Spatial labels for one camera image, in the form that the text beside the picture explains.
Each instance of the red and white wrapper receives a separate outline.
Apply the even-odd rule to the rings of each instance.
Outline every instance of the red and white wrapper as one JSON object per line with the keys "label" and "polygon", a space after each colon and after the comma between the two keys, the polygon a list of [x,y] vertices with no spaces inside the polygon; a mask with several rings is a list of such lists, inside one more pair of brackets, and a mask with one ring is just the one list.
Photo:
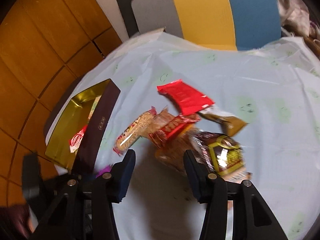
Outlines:
{"label": "red and white wrapper", "polygon": [[74,153],[80,146],[87,125],[85,125],[71,140],[69,140],[70,152]]}

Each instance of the silver screw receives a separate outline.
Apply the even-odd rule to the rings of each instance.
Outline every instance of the silver screw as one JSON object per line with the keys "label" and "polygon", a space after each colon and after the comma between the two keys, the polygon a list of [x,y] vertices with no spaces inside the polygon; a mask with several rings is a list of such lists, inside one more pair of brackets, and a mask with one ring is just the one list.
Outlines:
{"label": "silver screw", "polygon": [[68,181],[69,186],[74,186],[76,183],[77,183],[77,181],[75,179],[71,179]]}
{"label": "silver screw", "polygon": [[111,173],[107,172],[107,173],[103,173],[102,177],[104,179],[110,179],[112,177]]}
{"label": "silver screw", "polygon": [[245,185],[246,187],[250,187],[252,185],[251,181],[250,180],[244,180],[243,181],[243,185]]}
{"label": "silver screw", "polygon": [[209,179],[216,179],[216,178],[217,178],[217,175],[214,174],[214,173],[209,173],[209,174],[208,174],[208,178],[209,178]]}

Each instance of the orange wooden panel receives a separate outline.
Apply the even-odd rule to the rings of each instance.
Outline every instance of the orange wooden panel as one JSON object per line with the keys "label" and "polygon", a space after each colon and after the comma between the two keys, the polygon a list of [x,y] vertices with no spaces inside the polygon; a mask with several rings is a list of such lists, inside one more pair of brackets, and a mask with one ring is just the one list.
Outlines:
{"label": "orange wooden panel", "polygon": [[63,0],[22,0],[22,3],[63,61],[66,62],[89,41]]}
{"label": "orange wooden panel", "polygon": [[7,181],[0,177],[0,206],[7,206]]}
{"label": "orange wooden panel", "polygon": [[44,104],[44,106],[52,111],[54,106],[57,104],[57,102],[66,91],[68,86],[73,82],[73,80],[75,80],[75,77],[66,67],[63,67],[63,69],[47,87],[47,89],[41,96],[40,101]]}
{"label": "orange wooden panel", "polygon": [[114,28],[110,28],[109,30],[105,31],[94,41],[98,45],[104,56],[107,56],[114,49],[118,48],[122,43]]}
{"label": "orange wooden panel", "polygon": [[43,127],[49,117],[47,110],[41,103],[37,103],[22,131],[20,142],[28,149],[44,156],[46,144],[43,135]]}
{"label": "orange wooden panel", "polygon": [[9,182],[8,206],[13,206],[15,204],[25,204],[25,203],[26,203],[26,200],[23,197],[21,187],[12,182]]}
{"label": "orange wooden panel", "polygon": [[18,138],[36,99],[28,93],[0,59],[0,127]]}
{"label": "orange wooden panel", "polygon": [[[30,151],[28,149],[23,147],[21,144],[18,144],[9,179],[19,185],[21,185],[23,157],[29,153]],[[45,160],[42,157],[38,157],[38,159],[41,165],[41,176],[44,180],[58,175],[53,163]]]}
{"label": "orange wooden panel", "polygon": [[96,0],[65,0],[90,39],[111,27]]}
{"label": "orange wooden panel", "polygon": [[16,141],[0,130],[0,175],[8,177]]}
{"label": "orange wooden panel", "polygon": [[80,77],[92,70],[102,60],[102,55],[95,45],[90,42],[68,62],[68,67],[73,71],[73,73]]}
{"label": "orange wooden panel", "polygon": [[41,93],[63,64],[19,1],[0,25],[0,57],[35,96]]}

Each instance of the yellow stripe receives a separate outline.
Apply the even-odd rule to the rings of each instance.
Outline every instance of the yellow stripe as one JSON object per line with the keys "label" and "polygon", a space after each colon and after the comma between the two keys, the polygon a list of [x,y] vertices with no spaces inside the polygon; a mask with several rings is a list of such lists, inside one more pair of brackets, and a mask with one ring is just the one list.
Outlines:
{"label": "yellow stripe", "polygon": [[237,50],[229,0],[173,0],[183,37],[211,49]]}

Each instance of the pile of snacks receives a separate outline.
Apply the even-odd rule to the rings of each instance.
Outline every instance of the pile of snacks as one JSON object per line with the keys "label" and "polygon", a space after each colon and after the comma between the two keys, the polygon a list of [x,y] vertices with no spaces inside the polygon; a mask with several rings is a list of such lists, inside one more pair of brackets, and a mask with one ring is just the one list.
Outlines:
{"label": "pile of snacks", "polygon": [[[242,149],[233,138],[247,124],[231,113],[221,111],[206,95],[182,80],[158,86],[161,94],[167,94],[180,108],[173,116],[164,108],[156,114],[154,107],[139,116],[116,140],[114,151],[123,154],[140,137],[148,138],[157,148],[155,157],[162,163],[185,173],[183,154],[191,149],[197,162],[203,163],[209,172],[223,179],[241,183],[249,179]],[[195,124],[201,118],[221,124],[225,134],[198,129]]]}

